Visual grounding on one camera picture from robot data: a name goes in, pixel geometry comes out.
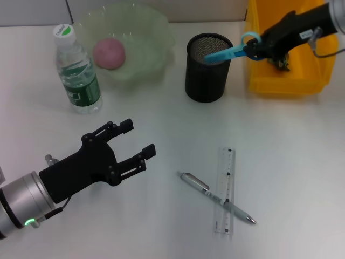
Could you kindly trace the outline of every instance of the bottle cap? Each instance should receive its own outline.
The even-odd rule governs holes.
[[[72,45],[77,37],[75,36],[74,29],[69,24],[60,24],[53,30],[54,41],[58,46]]]

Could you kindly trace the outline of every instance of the green indicator light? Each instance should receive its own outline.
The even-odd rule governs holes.
[[[32,222],[35,222],[35,220],[34,219],[29,219],[29,220],[27,220],[25,223],[24,223],[24,225],[29,225],[30,223],[32,223]]]

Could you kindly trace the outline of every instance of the yellow plastic bin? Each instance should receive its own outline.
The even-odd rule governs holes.
[[[323,0],[249,0],[245,31],[262,34],[288,12],[302,13],[321,4]],[[318,54],[329,54],[338,49],[338,40],[330,35],[319,39],[317,45]],[[298,46],[289,52],[289,72],[277,70],[266,60],[247,60],[251,91],[305,95],[319,93],[329,83],[335,56],[316,58],[309,45]]]

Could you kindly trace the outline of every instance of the pink ball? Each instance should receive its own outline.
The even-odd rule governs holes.
[[[126,60],[125,48],[117,39],[103,39],[93,49],[93,58],[104,69],[117,69]]]

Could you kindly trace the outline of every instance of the transparent ruler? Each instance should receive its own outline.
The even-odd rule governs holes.
[[[235,151],[232,148],[220,147],[217,166],[216,195],[223,201],[234,202],[234,160]],[[233,233],[233,212],[227,212],[215,205],[215,232],[230,235]]]

